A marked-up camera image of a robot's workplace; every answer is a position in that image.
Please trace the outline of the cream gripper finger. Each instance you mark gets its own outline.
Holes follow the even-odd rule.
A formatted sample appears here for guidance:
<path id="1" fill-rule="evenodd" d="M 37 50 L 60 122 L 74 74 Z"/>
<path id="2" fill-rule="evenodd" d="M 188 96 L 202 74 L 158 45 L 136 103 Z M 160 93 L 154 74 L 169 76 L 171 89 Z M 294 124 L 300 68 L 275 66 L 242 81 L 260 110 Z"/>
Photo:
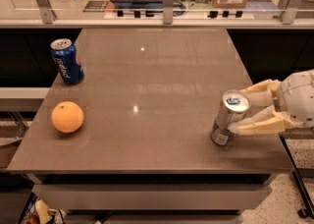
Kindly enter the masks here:
<path id="1" fill-rule="evenodd" d="M 240 136 L 253 136 L 283 133 L 293 127 L 294 122 L 288 112 L 277 112 L 271 105 L 250 118 L 229 124 L 228 130 Z"/>
<path id="2" fill-rule="evenodd" d="M 241 92 L 250 98 L 253 106 L 279 107 L 283 104 L 280 86 L 281 82 L 278 80 L 266 80 L 242 89 Z"/>

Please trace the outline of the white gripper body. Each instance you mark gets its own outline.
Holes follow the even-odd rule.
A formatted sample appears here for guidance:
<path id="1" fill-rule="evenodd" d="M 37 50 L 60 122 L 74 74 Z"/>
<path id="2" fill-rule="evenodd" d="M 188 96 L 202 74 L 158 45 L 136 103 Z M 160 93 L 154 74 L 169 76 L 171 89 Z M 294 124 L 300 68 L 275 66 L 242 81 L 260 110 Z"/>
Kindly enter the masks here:
<path id="1" fill-rule="evenodd" d="M 314 127 L 314 70 L 289 75 L 281 82 L 285 110 L 305 128 Z"/>

